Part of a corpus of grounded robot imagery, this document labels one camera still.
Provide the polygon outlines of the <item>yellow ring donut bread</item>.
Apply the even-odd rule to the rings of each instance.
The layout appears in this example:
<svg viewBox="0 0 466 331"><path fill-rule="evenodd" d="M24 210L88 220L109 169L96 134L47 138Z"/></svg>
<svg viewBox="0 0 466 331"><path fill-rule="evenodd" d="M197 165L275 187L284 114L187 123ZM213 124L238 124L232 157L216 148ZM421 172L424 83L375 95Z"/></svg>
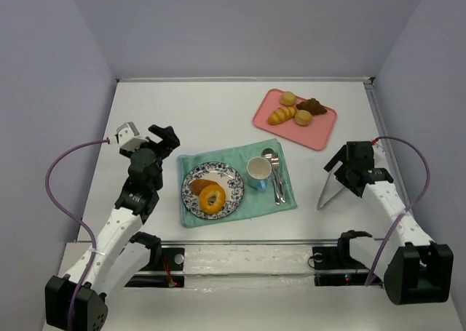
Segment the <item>yellow ring donut bread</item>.
<svg viewBox="0 0 466 331"><path fill-rule="evenodd" d="M204 213L208 215L216 214L226 202L225 190L219 185L207 186L200 192L198 202L200 209Z"/></svg>

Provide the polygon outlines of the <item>stainless steel tongs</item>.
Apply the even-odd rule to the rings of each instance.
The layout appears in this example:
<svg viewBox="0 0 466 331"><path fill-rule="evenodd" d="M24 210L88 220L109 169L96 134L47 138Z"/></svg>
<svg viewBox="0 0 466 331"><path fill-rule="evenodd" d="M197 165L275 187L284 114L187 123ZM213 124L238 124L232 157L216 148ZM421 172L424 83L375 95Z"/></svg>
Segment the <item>stainless steel tongs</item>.
<svg viewBox="0 0 466 331"><path fill-rule="evenodd" d="M328 173L328 177L325 180L323 189L317 200L316 209L323 209L327 203L337 197L346 188L336 179L333 172Z"/></svg>

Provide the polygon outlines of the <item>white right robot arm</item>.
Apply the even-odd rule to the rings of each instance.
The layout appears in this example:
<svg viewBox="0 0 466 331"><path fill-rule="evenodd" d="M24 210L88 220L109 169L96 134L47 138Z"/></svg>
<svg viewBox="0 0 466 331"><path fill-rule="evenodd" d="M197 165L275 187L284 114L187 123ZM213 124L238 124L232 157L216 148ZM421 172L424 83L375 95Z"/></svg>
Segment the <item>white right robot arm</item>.
<svg viewBox="0 0 466 331"><path fill-rule="evenodd" d="M325 165L328 173L317 208L324 208L342 191L362 199L382 223L386 234L375 239L366 231L340 235L333 255L339 263L357 262L368 268L365 284L380 279L395 305L444 303L449 299L454 254L437 244L404 204L391 174L376 167L376 140L345 143Z"/></svg>

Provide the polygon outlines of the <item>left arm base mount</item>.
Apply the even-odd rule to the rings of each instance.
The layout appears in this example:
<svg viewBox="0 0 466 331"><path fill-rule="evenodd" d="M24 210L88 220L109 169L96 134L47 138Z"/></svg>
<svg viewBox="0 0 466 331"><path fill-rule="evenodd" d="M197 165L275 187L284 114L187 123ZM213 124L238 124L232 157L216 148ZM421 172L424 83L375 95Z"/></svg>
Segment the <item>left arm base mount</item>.
<svg viewBox="0 0 466 331"><path fill-rule="evenodd" d="M185 285L183 267L185 249L183 247L163 247L157 262L151 260L126 287L182 288Z"/></svg>

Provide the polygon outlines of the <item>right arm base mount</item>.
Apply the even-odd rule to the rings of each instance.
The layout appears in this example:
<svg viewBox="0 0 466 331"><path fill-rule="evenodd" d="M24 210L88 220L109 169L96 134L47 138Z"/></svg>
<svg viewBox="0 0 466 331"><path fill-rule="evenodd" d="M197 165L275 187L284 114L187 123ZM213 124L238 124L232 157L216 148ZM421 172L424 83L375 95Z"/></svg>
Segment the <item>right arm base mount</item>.
<svg viewBox="0 0 466 331"><path fill-rule="evenodd" d="M353 274L356 275L359 270L366 268L361 262L350 256L350 240L357 238L369 238L377 244L382 243L381 238L374 238L366 231L345 231L337 239L334 246L313 247L307 265L317 271L354 270Z"/></svg>

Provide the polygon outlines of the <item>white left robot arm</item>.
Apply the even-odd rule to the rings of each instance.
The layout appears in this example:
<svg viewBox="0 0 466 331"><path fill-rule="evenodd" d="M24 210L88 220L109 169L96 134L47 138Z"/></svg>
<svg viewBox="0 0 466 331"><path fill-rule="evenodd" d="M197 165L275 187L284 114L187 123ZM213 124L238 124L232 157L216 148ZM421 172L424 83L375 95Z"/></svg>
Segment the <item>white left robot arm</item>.
<svg viewBox="0 0 466 331"><path fill-rule="evenodd" d="M159 201L163 186L162 162L180 140L171 126L149 127L159 137L154 142L143 137L132 122L117 128L99 144L116 144L128 158L127 179L98 234L70 213L54 197L50 188L51 172L45 188L54 205L76 221L89 235L90 246L62 276L52 276L44 288L45 320L59 330L100 330L108 316L107 300L122 289L142 268L156 265L162 257L159 237L145 233L142 226Z"/></svg>

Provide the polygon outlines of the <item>orange-brown pastry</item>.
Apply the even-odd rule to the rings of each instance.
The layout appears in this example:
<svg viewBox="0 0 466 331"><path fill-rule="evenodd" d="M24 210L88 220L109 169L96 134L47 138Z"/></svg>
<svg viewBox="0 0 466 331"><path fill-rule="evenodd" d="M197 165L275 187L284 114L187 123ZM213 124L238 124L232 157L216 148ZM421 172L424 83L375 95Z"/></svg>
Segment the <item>orange-brown pastry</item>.
<svg viewBox="0 0 466 331"><path fill-rule="evenodd" d="M203 178L193 180L190 183L190 190L195 196L199 196L204 188L208 186L217 186L217 182Z"/></svg>

